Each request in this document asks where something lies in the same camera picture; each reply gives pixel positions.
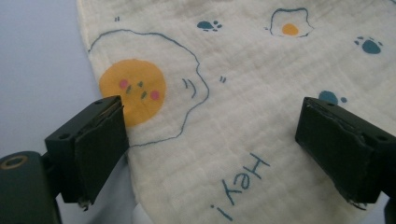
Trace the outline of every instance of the cartoon face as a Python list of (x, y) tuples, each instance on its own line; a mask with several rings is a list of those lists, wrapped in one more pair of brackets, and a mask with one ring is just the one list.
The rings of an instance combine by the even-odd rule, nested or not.
[(277, 9), (271, 18), (272, 35), (302, 37), (308, 36), (313, 27), (308, 22), (308, 11), (300, 7), (296, 9)]
[(104, 96), (120, 95), (125, 124), (133, 127), (158, 113), (165, 98), (163, 73), (153, 63), (123, 60), (109, 67), (99, 80)]
[(180, 136), (208, 97), (197, 57), (165, 35), (115, 30), (93, 40), (89, 53), (102, 94), (121, 96), (132, 147)]

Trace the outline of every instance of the cream fabric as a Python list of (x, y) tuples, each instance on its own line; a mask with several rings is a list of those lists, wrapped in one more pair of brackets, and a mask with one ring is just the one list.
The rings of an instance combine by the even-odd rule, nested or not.
[[(396, 134), (394, 2), (78, 0), (78, 11), (102, 92), (154, 114), (128, 128), (134, 193), (153, 223), (342, 224), (366, 214), (294, 135), (305, 96)], [(155, 64), (163, 80), (147, 91), (128, 79), (143, 70), (109, 73), (124, 60)]]

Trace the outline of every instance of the yellow circle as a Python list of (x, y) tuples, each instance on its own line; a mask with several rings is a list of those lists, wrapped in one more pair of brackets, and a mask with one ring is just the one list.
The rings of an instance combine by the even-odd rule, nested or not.
[(282, 32), (285, 35), (297, 35), (299, 31), (295, 25), (287, 23), (282, 27)]
[(105, 97), (120, 95), (125, 124), (133, 127), (151, 119), (161, 109), (166, 83), (154, 63), (131, 59), (111, 65), (101, 76), (99, 89)]

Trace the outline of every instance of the black clamp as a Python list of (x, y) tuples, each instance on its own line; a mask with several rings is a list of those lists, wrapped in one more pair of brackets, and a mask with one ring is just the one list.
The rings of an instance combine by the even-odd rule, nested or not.
[(96, 101), (46, 140), (47, 153), (0, 160), (0, 223), (62, 223), (55, 201), (93, 204), (129, 147), (119, 96)]
[[(396, 199), (395, 136), (338, 105), (305, 97), (295, 140), (349, 203), (364, 209), (383, 191), (391, 207)], [(388, 224), (396, 223), (395, 216), (394, 205), (386, 209)]]

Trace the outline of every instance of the white surface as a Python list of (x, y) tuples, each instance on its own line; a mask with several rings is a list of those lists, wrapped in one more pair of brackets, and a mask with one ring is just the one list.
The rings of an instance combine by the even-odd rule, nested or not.
[[(44, 153), (44, 138), (101, 97), (80, 40), (75, 1), (2, 0), (0, 10), (0, 158), (23, 150)], [(382, 199), (362, 224), (384, 223)], [(131, 223), (125, 160), (87, 213), (61, 198), (58, 203), (64, 224)]]
[(152, 224), (151, 219), (146, 214), (145, 209), (142, 207), (142, 204), (140, 203), (134, 208), (134, 212), (132, 213), (132, 223)]

